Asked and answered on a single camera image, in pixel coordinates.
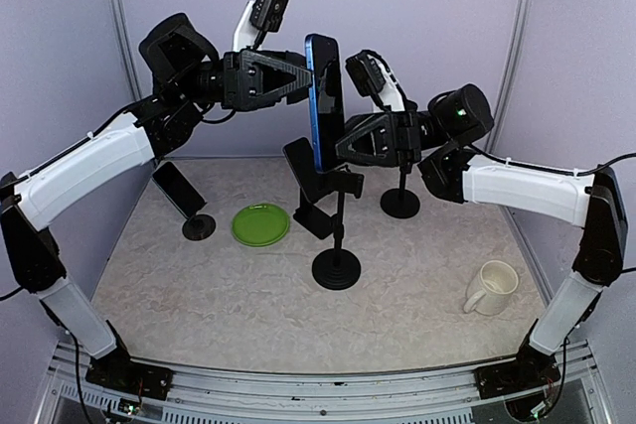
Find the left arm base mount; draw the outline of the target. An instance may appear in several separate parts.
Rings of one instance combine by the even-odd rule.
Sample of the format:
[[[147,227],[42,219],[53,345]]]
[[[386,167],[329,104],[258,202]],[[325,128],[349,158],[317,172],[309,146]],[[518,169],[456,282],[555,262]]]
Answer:
[[[164,366],[142,363],[131,358],[121,336],[106,322],[115,338],[115,349],[101,358],[92,357],[85,380],[104,388],[138,398],[165,401],[173,380],[173,371]]]

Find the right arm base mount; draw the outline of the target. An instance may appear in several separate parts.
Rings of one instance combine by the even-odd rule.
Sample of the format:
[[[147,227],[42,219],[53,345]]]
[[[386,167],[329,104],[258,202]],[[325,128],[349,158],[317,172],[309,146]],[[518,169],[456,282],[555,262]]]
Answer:
[[[481,399],[490,399],[560,381],[554,353],[543,354],[530,345],[533,323],[511,361],[479,366],[474,370]]]

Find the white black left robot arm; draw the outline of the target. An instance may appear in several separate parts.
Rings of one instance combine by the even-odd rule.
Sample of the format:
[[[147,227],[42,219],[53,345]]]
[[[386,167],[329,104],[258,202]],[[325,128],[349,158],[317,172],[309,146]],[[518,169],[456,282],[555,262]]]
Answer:
[[[1,230],[18,285],[76,338],[101,374],[120,389],[139,378],[114,328],[68,276],[50,224],[77,201],[122,173],[160,160],[185,145],[219,104],[230,114],[289,104],[308,96],[303,55],[261,48],[279,21],[242,20],[221,55],[183,13],[159,23],[140,43],[152,74],[151,95],[122,107],[104,124],[39,167],[1,180]]]

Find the black folding phone stand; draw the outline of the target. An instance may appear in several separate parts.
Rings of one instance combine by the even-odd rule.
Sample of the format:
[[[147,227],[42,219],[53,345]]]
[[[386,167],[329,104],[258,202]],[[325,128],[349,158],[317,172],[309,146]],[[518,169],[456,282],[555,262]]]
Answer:
[[[319,239],[326,239],[329,235],[343,238],[342,215],[339,212],[328,215],[316,206],[320,200],[338,190],[337,172],[295,172],[294,177],[300,188],[300,200],[293,218]]]

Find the black round-base clamp stand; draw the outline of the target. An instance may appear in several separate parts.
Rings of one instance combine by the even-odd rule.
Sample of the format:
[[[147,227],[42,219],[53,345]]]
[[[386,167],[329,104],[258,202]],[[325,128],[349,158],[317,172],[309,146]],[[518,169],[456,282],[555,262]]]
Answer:
[[[406,179],[411,172],[411,166],[399,169],[398,187],[385,191],[380,200],[382,211],[398,219],[409,219],[416,216],[420,210],[418,196],[406,188]]]

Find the black tall round-base stand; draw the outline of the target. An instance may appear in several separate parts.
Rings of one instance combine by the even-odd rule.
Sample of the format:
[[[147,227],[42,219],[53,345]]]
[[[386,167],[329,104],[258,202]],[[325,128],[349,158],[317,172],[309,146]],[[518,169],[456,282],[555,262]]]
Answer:
[[[312,276],[323,288],[343,291],[357,283],[361,276],[360,260],[343,247],[345,235],[344,215],[346,196],[356,200],[362,195],[364,176],[353,172],[348,166],[325,174],[328,186],[338,193],[337,210],[332,219],[334,246],[320,252],[312,262]]]

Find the black phone purple edge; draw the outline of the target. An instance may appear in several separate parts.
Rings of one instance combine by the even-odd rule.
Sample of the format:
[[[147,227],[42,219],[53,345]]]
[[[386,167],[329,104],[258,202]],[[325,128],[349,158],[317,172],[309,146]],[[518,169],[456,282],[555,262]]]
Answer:
[[[314,152],[306,137],[298,138],[283,147],[284,156],[310,204],[319,202],[324,196],[324,178],[315,169]]]

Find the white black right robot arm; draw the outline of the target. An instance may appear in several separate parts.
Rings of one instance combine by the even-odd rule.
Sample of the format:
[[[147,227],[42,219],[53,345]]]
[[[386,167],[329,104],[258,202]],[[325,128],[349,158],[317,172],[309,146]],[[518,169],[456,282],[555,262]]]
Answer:
[[[623,272],[628,222],[610,164],[589,171],[554,169],[490,156],[475,141],[494,126],[484,93],[468,83],[438,94],[425,111],[356,115],[335,151],[360,166],[416,166],[427,190],[458,204],[491,204],[534,212],[582,229],[571,270],[512,360],[508,377],[532,386],[566,336],[593,311]]]

